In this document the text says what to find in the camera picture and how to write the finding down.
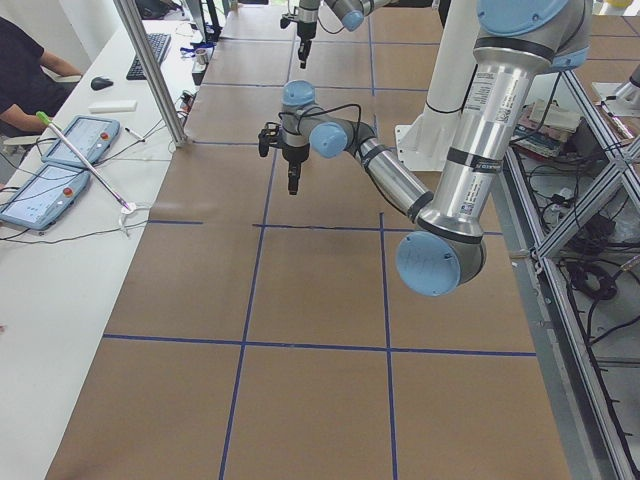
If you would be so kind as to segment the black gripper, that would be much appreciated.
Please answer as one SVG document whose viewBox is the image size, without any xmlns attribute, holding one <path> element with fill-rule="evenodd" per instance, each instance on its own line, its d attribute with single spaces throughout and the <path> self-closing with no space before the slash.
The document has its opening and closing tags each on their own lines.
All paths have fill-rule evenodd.
<svg viewBox="0 0 640 480">
<path fill-rule="evenodd" d="M 297 195 L 302 173 L 302 163 L 309 158 L 309 141 L 308 138 L 303 135 L 281 130 L 280 144 L 283 156 L 285 160 L 289 162 L 287 170 L 288 194 Z"/>
<path fill-rule="evenodd" d="M 318 20 L 318 8 L 299 6 L 297 12 L 297 35 L 301 39 L 298 48 L 298 59 L 301 69 L 307 67 L 307 61 L 315 38 Z"/>
</svg>

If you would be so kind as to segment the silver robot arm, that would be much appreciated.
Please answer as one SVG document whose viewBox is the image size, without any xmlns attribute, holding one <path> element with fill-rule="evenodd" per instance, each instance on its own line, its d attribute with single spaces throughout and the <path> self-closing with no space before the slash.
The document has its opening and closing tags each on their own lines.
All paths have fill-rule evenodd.
<svg viewBox="0 0 640 480">
<path fill-rule="evenodd" d="M 491 184 L 540 74 L 580 66 L 589 50 L 588 1 L 437 1 L 443 35 L 423 114 L 409 136 L 436 141 L 443 155 L 438 187 L 428 189 L 361 120 L 316 101 L 314 86 L 288 82 L 280 121 L 259 136 L 259 151 L 281 150 L 296 192 L 311 152 L 354 157 L 380 194 L 416 227 L 400 243 L 403 282 L 440 296 L 473 279 L 486 259 L 479 219 Z"/>
<path fill-rule="evenodd" d="M 298 60 L 301 69 L 307 67 L 307 60 L 312 48 L 312 41 L 316 36 L 317 26 L 321 23 L 319 10 L 325 4 L 335 15 L 342 29 L 355 31 L 365 18 L 375 10 L 383 7 L 407 8 L 439 8 L 439 1 L 389 1 L 389 0 L 301 0 L 293 9 L 287 7 L 288 12 L 281 16 L 280 27 L 285 29 L 289 24 L 296 25 L 299 38 Z"/>
</svg>

